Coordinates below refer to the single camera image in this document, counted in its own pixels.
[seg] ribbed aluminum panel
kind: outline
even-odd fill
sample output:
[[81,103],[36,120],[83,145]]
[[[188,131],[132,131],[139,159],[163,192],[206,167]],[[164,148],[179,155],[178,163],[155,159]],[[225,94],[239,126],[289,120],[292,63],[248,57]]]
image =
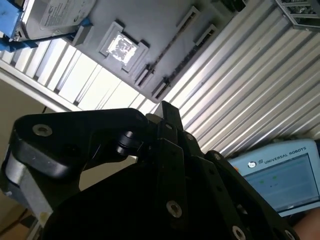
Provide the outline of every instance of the ribbed aluminum panel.
[[[0,78],[56,111],[157,107],[61,39],[0,58]],[[273,138],[319,138],[319,83],[320,34],[251,0],[164,100],[204,152],[228,156]]]

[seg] screw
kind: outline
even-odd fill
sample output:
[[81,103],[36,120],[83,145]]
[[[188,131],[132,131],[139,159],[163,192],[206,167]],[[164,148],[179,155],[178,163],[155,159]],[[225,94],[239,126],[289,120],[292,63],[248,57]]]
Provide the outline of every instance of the screw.
[[168,201],[166,203],[166,209],[176,219],[182,216],[182,209],[175,201]]
[[49,137],[52,134],[52,129],[45,124],[37,124],[32,127],[34,134],[41,137]]
[[291,240],[296,240],[295,237],[291,234],[291,232],[289,232],[288,230],[284,230],[284,232]]
[[191,136],[190,134],[187,134],[186,137],[187,137],[189,140],[193,140],[193,139],[194,139],[194,137]]
[[241,230],[240,227],[238,226],[233,226],[232,227],[232,232],[233,235],[236,237],[238,240],[246,240],[246,235],[245,233]]
[[221,157],[219,156],[218,153],[215,153],[215,154],[214,154],[214,158],[215,158],[216,160],[221,160]]
[[4,192],[4,195],[6,195],[7,197],[10,197],[12,195],[12,192],[11,191]]

